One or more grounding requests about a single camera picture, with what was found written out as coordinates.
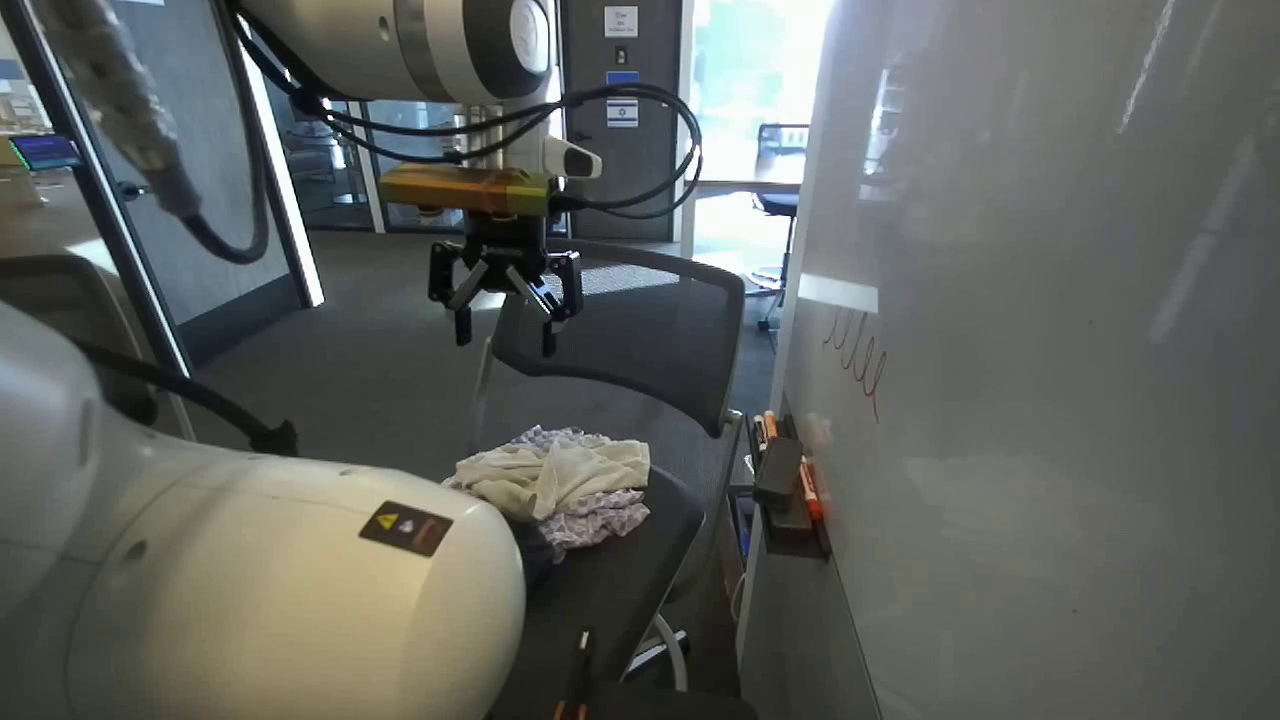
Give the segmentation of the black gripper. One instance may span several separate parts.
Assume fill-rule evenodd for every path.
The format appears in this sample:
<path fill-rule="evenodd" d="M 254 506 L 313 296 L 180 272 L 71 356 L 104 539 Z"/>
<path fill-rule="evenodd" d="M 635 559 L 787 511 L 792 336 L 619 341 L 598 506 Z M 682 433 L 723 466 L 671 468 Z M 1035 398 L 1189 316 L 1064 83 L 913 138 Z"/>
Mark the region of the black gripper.
<path fill-rule="evenodd" d="M 434 239 L 427 296 L 449 308 L 454 345 L 470 345 L 477 291 L 518 291 L 541 320 L 541 353 L 557 353 L 557 320 L 578 308 L 578 252 L 547 239 L 541 218 L 470 211 L 459 239 Z"/>

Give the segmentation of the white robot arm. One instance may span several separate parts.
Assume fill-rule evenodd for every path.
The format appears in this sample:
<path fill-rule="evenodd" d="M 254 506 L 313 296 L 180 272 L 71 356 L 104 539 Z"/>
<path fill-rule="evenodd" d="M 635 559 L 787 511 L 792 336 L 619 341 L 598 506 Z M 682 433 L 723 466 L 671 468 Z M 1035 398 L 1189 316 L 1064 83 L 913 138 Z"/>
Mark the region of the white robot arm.
<path fill-rule="evenodd" d="M 7 720 L 480 720 L 517 662 L 510 526 L 591 487 L 578 445 L 463 483 L 175 440 L 0 316 Z"/>

